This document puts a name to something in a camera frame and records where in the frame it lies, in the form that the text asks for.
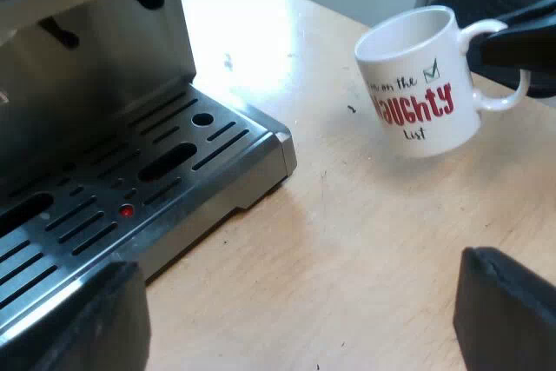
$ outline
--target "checkmark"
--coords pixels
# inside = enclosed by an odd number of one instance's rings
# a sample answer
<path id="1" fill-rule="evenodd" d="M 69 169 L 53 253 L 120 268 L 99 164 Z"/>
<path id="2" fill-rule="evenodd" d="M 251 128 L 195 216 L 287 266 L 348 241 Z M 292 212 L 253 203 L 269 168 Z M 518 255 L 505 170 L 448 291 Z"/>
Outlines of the checkmark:
<path id="1" fill-rule="evenodd" d="M 423 70 L 423 76 L 425 76 L 425 81 L 427 83 L 440 78 L 440 72 L 438 70 L 438 64 L 436 63 L 436 58 L 434 59 L 434 64 L 428 69 Z"/>

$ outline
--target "stainless steel drip tray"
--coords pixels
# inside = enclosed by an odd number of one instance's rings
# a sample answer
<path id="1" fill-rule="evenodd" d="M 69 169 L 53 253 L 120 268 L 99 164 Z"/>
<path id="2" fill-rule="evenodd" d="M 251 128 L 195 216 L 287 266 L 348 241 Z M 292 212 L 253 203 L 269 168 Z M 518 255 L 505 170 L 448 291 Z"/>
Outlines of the stainless steel drip tray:
<path id="1" fill-rule="evenodd" d="M 136 260 L 149 277 L 291 174 L 288 129 L 247 109 L 178 83 L 10 179 L 0 191 L 0 345 L 105 262 Z"/>

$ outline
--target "espresso machine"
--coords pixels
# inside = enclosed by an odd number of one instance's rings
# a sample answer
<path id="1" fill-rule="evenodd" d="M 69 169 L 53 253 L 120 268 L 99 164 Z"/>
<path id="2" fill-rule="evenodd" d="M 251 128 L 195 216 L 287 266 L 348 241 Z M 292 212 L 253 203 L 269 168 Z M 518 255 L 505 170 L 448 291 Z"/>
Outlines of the espresso machine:
<path id="1" fill-rule="evenodd" d="M 0 0 L 0 364 L 107 266 L 140 288 L 292 174 L 288 128 L 194 77 L 181 0 Z"/>

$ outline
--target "mug handle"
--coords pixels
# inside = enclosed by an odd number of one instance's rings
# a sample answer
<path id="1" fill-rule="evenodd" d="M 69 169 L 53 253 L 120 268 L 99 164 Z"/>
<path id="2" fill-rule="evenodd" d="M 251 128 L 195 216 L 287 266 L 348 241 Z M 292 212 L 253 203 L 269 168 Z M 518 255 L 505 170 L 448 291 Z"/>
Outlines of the mug handle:
<path id="1" fill-rule="evenodd" d="M 506 28 L 507 25 L 505 23 L 496 19 L 485 19 L 472 23 L 458 34 L 458 45 L 460 46 L 461 54 L 465 55 L 467 53 L 469 50 L 469 43 L 479 34 L 498 32 Z M 520 70 L 520 85 L 510 96 L 502 98 L 487 97 L 484 96 L 479 89 L 473 87 L 473 102 L 475 108 L 477 110 L 490 110 L 494 112 L 511 109 L 527 94 L 530 83 L 531 71 Z"/>

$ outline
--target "wooden table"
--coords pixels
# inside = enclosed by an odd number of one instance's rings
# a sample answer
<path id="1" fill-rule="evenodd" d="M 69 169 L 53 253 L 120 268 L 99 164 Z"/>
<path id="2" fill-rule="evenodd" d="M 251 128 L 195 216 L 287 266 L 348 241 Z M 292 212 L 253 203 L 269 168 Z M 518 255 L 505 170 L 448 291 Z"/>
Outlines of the wooden table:
<path id="1" fill-rule="evenodd" d="M 447 155 L 402 159 L 354 61 L 365 26 L 307 0 L 183 5 L 195 82 L 286 123 L 299 165 L 149 285 L 148 370 L 464 369 L 464 247 L 556 282 L 553 109 L 526 99 Z"/>

